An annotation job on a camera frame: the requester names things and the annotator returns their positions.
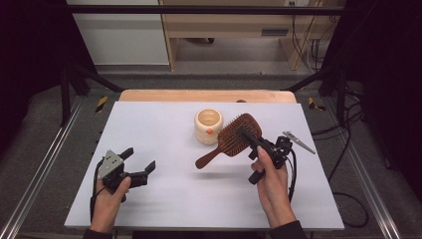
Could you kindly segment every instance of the white cabinet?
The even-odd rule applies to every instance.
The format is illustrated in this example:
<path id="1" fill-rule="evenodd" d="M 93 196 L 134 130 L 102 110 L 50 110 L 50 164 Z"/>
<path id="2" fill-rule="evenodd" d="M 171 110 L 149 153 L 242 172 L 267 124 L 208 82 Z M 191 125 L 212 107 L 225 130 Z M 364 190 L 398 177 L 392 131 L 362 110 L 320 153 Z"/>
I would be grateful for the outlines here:
<path id="1" fill-rule="evenodd" d="M 67 0 L 69 5 L 158 5 L 156 0 Z M 74 14 L 96 65 L 168 65 L 158 14 Z"/>

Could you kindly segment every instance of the hand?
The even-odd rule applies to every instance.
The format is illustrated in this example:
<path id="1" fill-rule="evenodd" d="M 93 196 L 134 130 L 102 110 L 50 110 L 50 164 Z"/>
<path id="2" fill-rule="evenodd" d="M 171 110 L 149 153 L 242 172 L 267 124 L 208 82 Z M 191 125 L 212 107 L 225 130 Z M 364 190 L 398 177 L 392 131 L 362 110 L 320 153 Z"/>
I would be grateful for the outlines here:
<path id="1" fill-rule="evenodd" d="M 266 173 L 257 183 L 261 205 L 267 215 L 270 227 L 276 228 L 296 221 L 288 196 L 288 171 L 284 164 L 274 168 L 267 152 L 258 146 L 258 160 L 251 165 L 253 170 Z"/>
<path id="2" fill-rule="evenodd" d="M 90 227 L 91 230 L 101 233 L 111 233 L 118 209 L 120 208 L 121 199 L 129 190 L 130 181 L 131 178 L 126 177 L 118 186 L 117 191 L 114 194 L 111 194 L 111 192 L 105 188 L 103 181 L 97 180 L 98 195 L 93 221 Z"/>

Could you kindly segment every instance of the floor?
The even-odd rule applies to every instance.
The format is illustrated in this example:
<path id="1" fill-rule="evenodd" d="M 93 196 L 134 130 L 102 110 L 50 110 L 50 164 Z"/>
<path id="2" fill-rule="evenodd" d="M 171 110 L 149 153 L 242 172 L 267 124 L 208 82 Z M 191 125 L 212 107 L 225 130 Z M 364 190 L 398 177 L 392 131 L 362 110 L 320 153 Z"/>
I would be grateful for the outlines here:
<path id="1" fill-rule="evenodd" d="M 204 39 L 184 39 L 180 41 L 178 52 L 173 72 L 162 66 L 102 66 L 99 71 L 102 76 L 124 88 L 275 91 L 291 86 L 312 73 L 305 67 L 290 71 L 277 40 L 216 39 L 214 44 L 208 44 Z M 80 106 L 79 114 L 73 121 L 72 129 L 63 132 L 63 144 L 54 145 L 57 148 L 55 152 L 49 148 L 62 130 L 59 128 L 60 89 L 52 88 L 33 97 L 20 131 L 9 149 L 1 155 L 0 180 L 4 182 L 0 185 L 0 196 L 3 198 L 0 207 L 0 223 L 4 225 L 2 233 L 8 232 L 4 228 L 10 219 L 16 219 L 17 224 L 12 228 L 15 233 L 19 232 L 18 238 L 28 238 L 28 235 L 30 238 L 59 238 L 59 235 L 71 238 L 81 235 L 81 231 L 65 228 L 63 223 L 96 149 L 96 141 L 101 137 L 112 102 L 118 99 L 118 94 L 105 90 L 97 83 L 89 81 L 89 84 L 92 87 L 89 96 L 73 95 L 73 103 Z M 349 84 L 352 89 L 361 91 L 359 84 Z M 311 131 L 335 124 L 330 111 L 320 111 L 322 107 L 329 109 L 334 105 L 335 98 L 321 98 L 316 91 L 318 85 L 313 83 L 296 92 Z M 95 109 L 101 96 L 108 96 L 108 100 L 98 114 Z M 315 100 L 317 108 L 310 108 L 310 97 Z M 364 183 L 353 165 L 356 155 L 353 155 L 353 151 L 348 152 L 330 185 L 333 191 L 358 198 L 368 211 L 369 221 L 362 228 L 346 226 L 344 231 L 315 232 L 314 238 L 422 238 L 421 203 L 399 171 L 385 168 L 382 151 L 369 126 L 364 120 L 359 120 L 353 124 L 351 135 L 353 147 L 350 148 L 357 151 L 387 214 L 379 213 L 379 207 L 373 207 L 376 198 L 366 194 Z M 343 150 L 344 136 L 324 135 L 315 138 L 316 149 L 327 175 Z M 47 152 L 53 159 L 50 164 L 46 162 Z M 45 165 L 48 170 L 43 177 L 36 178 L 34 175 L 40 174 L 40 165 Z M 350 224 L 362 222 L 364 212 L 360 205 L 341 195 L 335 198 L 343 220 Z M 21 212 L 21 217 L 13 217 L 16 212 Z M 379 218 L 380 215 L 390 216 L 393 225 L 382 225 L 385 218 Z M 388 237 L 383 228 L 395 228 L 399 236 Z M 121 235 L 129 234 L 130 231 L 121 231 Z"/>

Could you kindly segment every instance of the black curtain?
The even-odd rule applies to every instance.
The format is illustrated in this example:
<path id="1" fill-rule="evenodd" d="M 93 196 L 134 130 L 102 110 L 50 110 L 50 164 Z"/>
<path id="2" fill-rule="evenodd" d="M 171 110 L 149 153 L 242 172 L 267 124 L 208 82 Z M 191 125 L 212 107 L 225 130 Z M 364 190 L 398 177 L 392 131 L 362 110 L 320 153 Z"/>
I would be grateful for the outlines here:
<path id="1" fill-rule="evenodd" d="M 366 0 L 348 3 L 370 9 Z M 325 64 L 363 18 L 338 24 Z M 422 201 L 422 1 L 379 0 L 357 34 L 345 55 L 347 79 L 362 82 L 362 106 L 385 156 Z"/>
<path id="2" fill-rule="evenodd" d="M 57 86 L 65 65 L 78 63 L 97 72 L 72 14 L 47 10 L 49 3 L 67 4 L 0 1 L 0 151 L 13 139 L 29 99 Z"/>

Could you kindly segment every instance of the aluminum rail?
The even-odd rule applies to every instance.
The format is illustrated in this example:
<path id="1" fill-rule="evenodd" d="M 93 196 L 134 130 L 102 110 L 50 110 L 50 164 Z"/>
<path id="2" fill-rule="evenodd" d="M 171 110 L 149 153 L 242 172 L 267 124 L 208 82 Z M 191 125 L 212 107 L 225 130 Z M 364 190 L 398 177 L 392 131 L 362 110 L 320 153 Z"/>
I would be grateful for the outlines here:
<path id="1" fill-rule="evenodd" d="M 344 7 L 265 7 L 265 6 L 155 6 L 155 5 L 45 5 L 46 9 L 77 14 L 228 14 L 228 15 L 315 15 L 356 14 Z"/>

